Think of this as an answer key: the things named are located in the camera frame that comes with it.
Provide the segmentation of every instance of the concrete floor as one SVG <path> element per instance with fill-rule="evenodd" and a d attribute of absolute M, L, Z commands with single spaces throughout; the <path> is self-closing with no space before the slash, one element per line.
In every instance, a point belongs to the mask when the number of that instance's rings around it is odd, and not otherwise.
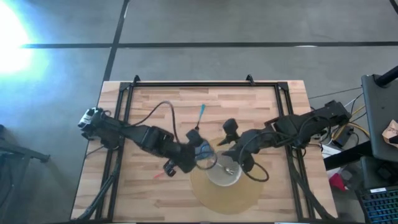
<path fill-rule="evenodd" d="M 0 37 L 6 49 L 0 52 L 0 124 L 21 146 L 51 154 L 47 164 L 31 162 L 18 207 L 7 223 L 68 220 L 87 146 L 76 124 L 98 101 L 110 52 L 8 53 L 10 42 L 112 43 L 122 4 L 0 2 L 0 17 L 8 15 L 0 26 L 14 22 Z M 388 0 L 131 0 L 120 43 L 397 41 L 397 25 L 398 15 Z M 384 73 L 397 65 L 397 57 L 398 47 L 119 49 L 110 80 L 132 80 L 134 75 L 142 80 L 242 80 L 251 74 L 256 80 L 304 80 L 311 98 L 360 86 L 361 75 Z M 22 58 L 25 67 L 19 65 Z M 345 104 L 360 93 L 310 102 L 315 108 L 333 99 Z M 367 127 L 366 118 L 358 123 Z M 354 197 L 335 196 L 339 211 L 363 220 Z"/>

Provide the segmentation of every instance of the red object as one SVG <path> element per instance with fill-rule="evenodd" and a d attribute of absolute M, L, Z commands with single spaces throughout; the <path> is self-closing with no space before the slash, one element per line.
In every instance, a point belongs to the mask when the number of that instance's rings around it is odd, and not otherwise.
<path fill-rule="evenodd" d="M 343 179 L 341 178 L 340 174 L 334 174 L 332 177 L 330 177 L 329 183 L 331 186 L 337 187 L 341 191 L 346 190 L 344 183 L 343 183 Z"/>
<path fill-rule="evenodd" d="M 163 172 L 161 172 L 161 173 L 159 173 L 159 174 L 156 174 L 155 176 L 154 176 L 154 179 L 156 179 L 156 178 L 158 178 L 158 177 L 160 177 L 161 175 L 163 175 L 164 174 L 164 171 Z"/>

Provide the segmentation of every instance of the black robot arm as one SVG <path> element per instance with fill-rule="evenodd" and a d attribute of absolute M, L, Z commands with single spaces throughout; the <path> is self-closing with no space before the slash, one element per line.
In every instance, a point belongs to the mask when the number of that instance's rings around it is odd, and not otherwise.
<path fill-rule="evenodd" d="M 234 119 L 229 119 L 224 125 L 227 137 L 219 143 L 226 144 L 236 141 L 236 144 L 224 155 L 238 162 L 245 171 L 250 171 L 254 165 L 251 154 L 257 154 L 260 149 L 290 145 L 294 148 L 305 148 L 314 134 L 325 128 L 348 123 L 351 115 L 341 103 L 334 100 L 324 107 L 302 115 L 287 115 L 265 122 L 264 129 L 250 129 L 239 137 L 236 133 L 238 125 Z"/>
<path fill-rule="evenodd" d="M 132 126 L 106 114 L 101 108 L 88 109 L 78 124 L 87 139 L 98 137 L 101 144 L 108 149 L 119 146 L 119 138 L 125 137 L 134 141 L 142 150 L 169 160 L 164 164 L 165 173 L 172 177 L 174 167 L 178 166 L 184 173 L 196 166 L 195 149 L 205 142 L 196 130 L 191 130 L 188 143 L 174 142 L 174 135 L 156 126 Z"/>

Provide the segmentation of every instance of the black cable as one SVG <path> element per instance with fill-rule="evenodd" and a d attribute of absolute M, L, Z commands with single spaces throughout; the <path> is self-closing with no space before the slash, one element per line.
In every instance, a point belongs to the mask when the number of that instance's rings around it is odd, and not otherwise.
<path fill-rule="evenodd" d="M 359 97 L 361 97 L 362 95 L 363 95 L 363 93 L 361 93 L 359 96 L 357 96 L 357 97 L 354 99 L 353 105 L 351 106 L 351 114 L 353 114 L 353 111 L 354 111 L 354 104 L 355 104 L 355 101 L 356 101 Z"/>
<path fill-rule="evenodd" d="M 278 133 L 278 132 L 262 132 L 262 133 L 259 133 L 259 134 L 255 135 L 253 138 L 251 138 L 251 139 L 242 147 L 241 152 L 239 153 L 238 164 L 239 164 L 239 166 L 241 167 L 241 169 L 242 169 L 242 171 L 243 171 L 244 174 L 246 174 L 251 180 L 254 180 L 254 181 L 257 181 L 257 182 L 267 182 L 267 181 L 269 180 L 268 171 L 267 171 L 263 166 L 261 166 L 260 164 L 258 164 L 257 162 L 254 162 L 254 165 L 258 166 L 262 171 L 264 171 L 264 173 L 266 174 L 266 178 L 265 178 L 265 179 L 258 179 L 258 178 L 253 177 L 252 175 L 249 174 L 248 171 L 246 171 L 246 170 L 244 169 L 244 167 L 243 167 L 244 164 L 243 164 L 242 155 L 243 155 L 243 151 L 245 150 L 246 146 L 247 146 L 251 141 L 253 141 L 254 139 L 256 139 L 257 137 L 259 137 L 260 135 L 263 135 L 263 134 L 279 134 L 279 135 L 282 135 L 282 136 L 287 136 L 288 138 L 292 138 L 291 136 L 289 136 L 289 135 L 287 135 L 287 134 L 283 134 L 283 133 Z"/>
<path fill-rule="evenodd" d="M 98 147 L 98 148 L 92 150 L 91 152 L 87 153 L 86 156 L 85 156 L 85 159 L 88 157 L 88 155 L 90 155 L 90 154 L 92 154 L 92 153 L 94 153 L 94 152 L 96 152 L 96 151 L 98 151 L 98 150 L 100 150 L 100 149 L 102 149 L 102 148 L 104 148 L 104 147 L 105 147 L 105 146 L 102 145 L 101 147 Z"/>
<path fill-rule="evenodd" d="M 305 156 L 306 153 L 307 153 L 307 148 L 294 149 L 294 151 L 296 152 L 296 155 L 297 155 L 297 151 L 298 151 L 298 150 L 304 150 L 304 153 L 303 153 L 303 158 L 304 158 L 304 156 Z"/>
<path fill-rule="evenodd" d="M 356 144 L 355 144 L 355 146 L 357 146 L 357 145 L 359 145 L 359 136 L 358 136 L 358 134 L 356 134 L 354 132 L 353 132 L 353 135 L 356 136 Z"/>
<path fill-rule="evenodd" d="M 4 203 L 6 202 L 6 200 L 7 200 L 7 198 L 8 198 L 8 195 L 9 195 L 10 192 L 11 192 L 12 186 L 14 185 L 14 181 L 12 180 L 12 173 L 11 173 L 10 165 L 8 164 L 7 166 L 8 166 L 8 173 L 9 173 L 9 179 L 10 179 L 10 187 L 8 188 L 8 191 L 7 191 L 6 195 L 4 196 L 4 198 L 1 200 L 0 208 L 1 208 L 1 207 L 4 205 Z"/>
<path fill-rule="evenodd" d="M 146 121 L 146 120 L 152 115 L 152 113 L 155 112 L 155 110 L 156 110 L 160 105 L 162 105 L 162 104 L 164 104 L 164 103 L 165 103 L 165 104 L 168 104 L 168 105 L 170 106 L 171 110 L 172 110 L 173 132 L 174 132 L 175 140 L 176 140 L 179 144 L 181 144 L 181 143 L 180 143 L 180 140 L 179 140 L 179 138 L 178 138 L 178 136 L 177 136 L 177 129 L 176 129 L 176 127 L 175 127 L 175 113 L 174 113 L 174 107 L 173 107 L 173 104 L 171 104 L 171 102 L 170 102 L 170 101 L 167 101 L 167 100 L 162 101 L 162 102 L 160 102 L 158 105 L 156 105 L 155 108 L 154 108 L 144 119 L 142 119 L 141 121 L 139 121 L 139 122 L 137 122 L 137 123 L 135 123 L 135 124 L 126 126 L 126 128 L 128 128 L 128 127 L 134 127 L 134 126 L 137 126 L 138 124 L 143 123 L 144 121 Z"/>
<path fill-rule="evenodd" d="M 362 118 L 362 117 L 365 116 L 365 115 L 366 115 L 366 112 L 365 112 L 364 114 L 362 114 L 361 116 L 355 118 L 354 120 L 350 121 L 350 123 L 352 123 L 352 122 L 354 122 L 354 121 L 357 121 L 359 118 Z"/>
<path fill-rule="evenodd" d="M 104 115 L 111 116 L 112 112 L 110 110 L 104 110 L 104 111 L 102 111 L 100 118 L 104 119 Z"/>
<path fill-rule="evenodd" d="M 315 99 L 315 98 L 319 98 L 319 97 L 323 97 L 323 96 L 330 96 L 330 95 L 333 95 L 333 94 L 344 93 L 344 92 L 347 92 L 347 91 L 357 90 L 357 89 L 360 89 L 360 88 L 362 88 L 362 87 L 350 88 L 348 90 L 337 91 L 337 92 L 334 92 L 334 93 L 328 93 L 328 94 L 324 94 L 324 95 L 320 95 L 320 96 L 313 96 L 313 97 L 309 97 L 308 99 L 311 100 L 311 99 Z"/>

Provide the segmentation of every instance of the desk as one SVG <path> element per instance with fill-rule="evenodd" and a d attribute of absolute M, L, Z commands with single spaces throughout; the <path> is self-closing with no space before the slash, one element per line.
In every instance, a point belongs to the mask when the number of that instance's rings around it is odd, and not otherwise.
<path fill-rule="evenodd" d="M 295 114 L 310 111 L 303 81 L 288 81 Z M 110 110 L 116 106 L 120 82 L 104 82 L 98 106 Z M 238 122 L 238 134 L 251 128 L 263 128 L 264 122 L 278 117 L 275 91 L 269 87 L 134 87 L 129 123 L 144 118 L 162 100 L 170 100 L 176 113 L 177 132 L 187 142 L 185 133 L 194 128 L 201 104 L 206 104 L 200 123 L 200 134 L 209 140 L 224 136 L 222 125 L 228 118 Z M 284 111 L 287 112 L 285 100 Z M 161 106 L 146 122 L 172 130 L 169 107 Z M 100 146 L 89 143 L 88 152 Z M 101 185 L 105 151 L 91 154 L 84 163 L 71 218 L 81 215 L 92 202 Z M 170 178 L 153 177 L 162 171 L 166 159 L 154 157 L 126 140 L 114 222 L 273 222 L 296 221 L 292 187 L 284 148 L 262 150 L 257 162 L 270 175 L 258 203 L 243 213 L 223 215 L 204 207 L 194 196 L 190 174 L 177 171 Z M 330 214 L 337 217 L 322 154 L 308 147 L 304 157 L 312 192 Z M 302 207 L 305 199 L 300 197 Z M 109 197 L 105 198 L 107 210 Z"/>

